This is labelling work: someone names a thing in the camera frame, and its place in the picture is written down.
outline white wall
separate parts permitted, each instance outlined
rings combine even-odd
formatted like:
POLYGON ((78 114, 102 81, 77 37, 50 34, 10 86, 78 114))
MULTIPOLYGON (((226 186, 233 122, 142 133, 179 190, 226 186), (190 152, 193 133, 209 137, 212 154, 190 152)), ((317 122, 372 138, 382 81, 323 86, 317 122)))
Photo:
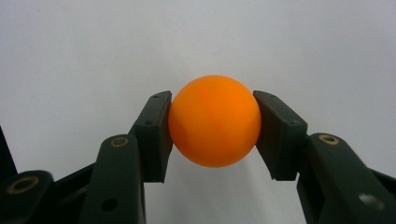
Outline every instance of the white wall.
MULTIPOLYGON (((394 1, 0 2, 0 124, 20 172, 94 162, 150 95, 206 74, 277 95, 396 176, 394 1)), ((146 185, 148 223, 304 223, 295 186, 256 149, 208 169, 174 148, 165 184, 146 185)))

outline orange ball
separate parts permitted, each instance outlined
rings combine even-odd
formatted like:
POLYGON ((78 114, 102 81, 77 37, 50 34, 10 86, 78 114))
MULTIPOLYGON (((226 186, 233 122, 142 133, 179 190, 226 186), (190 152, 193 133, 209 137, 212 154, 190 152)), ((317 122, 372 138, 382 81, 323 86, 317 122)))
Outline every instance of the orange ball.
POLYGON ((207 167, 242 160, 254 147, 262 118, 251 92, 225 76, 199 77, 175 97, 169 132, 187 159, 207 167))

